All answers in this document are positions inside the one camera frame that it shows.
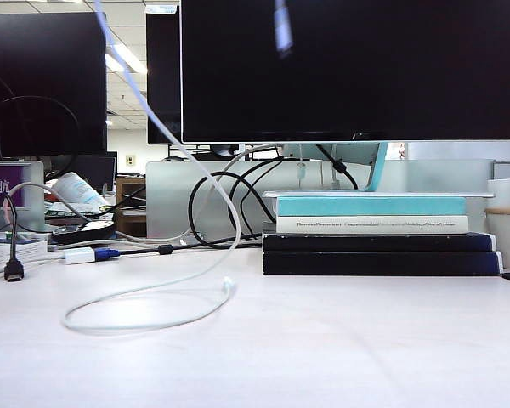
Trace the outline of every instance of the ceiling light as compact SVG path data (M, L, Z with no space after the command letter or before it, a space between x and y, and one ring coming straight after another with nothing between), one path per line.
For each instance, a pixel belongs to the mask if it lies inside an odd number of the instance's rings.
M146 14L176 14L178 6L171 4L150 4L145 6Z
M139 74L147 74L147 68L145 68L144 64L139 62L139 59L132 53L130 49L127 48L125 44L117 44L114 46L117 53L121 55L121 58L125 60L127 64L129 64L133 70L138 72Z
M125 71L121 64L119 64L111 55L105 55L105 64L108 68L110 68L114 72L123 72Z

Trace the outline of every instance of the wall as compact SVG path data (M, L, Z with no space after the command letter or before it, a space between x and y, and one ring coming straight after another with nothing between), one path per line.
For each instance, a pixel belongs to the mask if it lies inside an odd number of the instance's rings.
M510 162L510 141L499 142L411 142L409 159L493 159Z
M148 162L160 162L168 156L165 145L147 144L145 130L108 129L108 150L117 152L119 173L145 174L145 165ZM127 166L127 155L136 156L134 166Z

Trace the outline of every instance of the name plate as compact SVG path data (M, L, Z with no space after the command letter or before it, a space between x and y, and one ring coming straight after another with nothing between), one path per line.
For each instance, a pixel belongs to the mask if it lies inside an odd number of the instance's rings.
M0 197L2 197L4 193L9 193L17 184L23 182L25 166L24 164L0 164ZM16 207L25 206L24 194L22 191L17 192L13 196L13 202Z

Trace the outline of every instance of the computer monitor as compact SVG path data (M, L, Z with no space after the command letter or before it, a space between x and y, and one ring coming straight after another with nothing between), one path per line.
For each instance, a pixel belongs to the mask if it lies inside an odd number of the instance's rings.
M181 137L181 78L179 67L179 11L146 14L147 99L156 115L176 138ZM152 121L147 124L150 145L166 145L167 139Z
M13 97L43 97L15 99ZM80 130L68 111L75 115ZM106 152L105 38L93 13L0 14L2 156Z
M510 139L510 0L183 0L185 143Z
M53 170L61 170L69 161L68 156L51 156L51 167ZM68 171L76 173L97 191L102 191L104 184L108 191L112 191L117 175L117 152L78 156Z

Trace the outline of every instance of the book spine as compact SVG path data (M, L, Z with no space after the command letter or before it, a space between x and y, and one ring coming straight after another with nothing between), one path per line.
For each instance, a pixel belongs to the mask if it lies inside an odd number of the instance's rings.
M279 216L464 215L464 197L345 196L279 197Z
M265 251L265 275L493 276L499 252Z
M464 251L493 252L493 235L263 235L264 251Z
M349 217L280 217L278 234L465 234L466 215L382 215Z

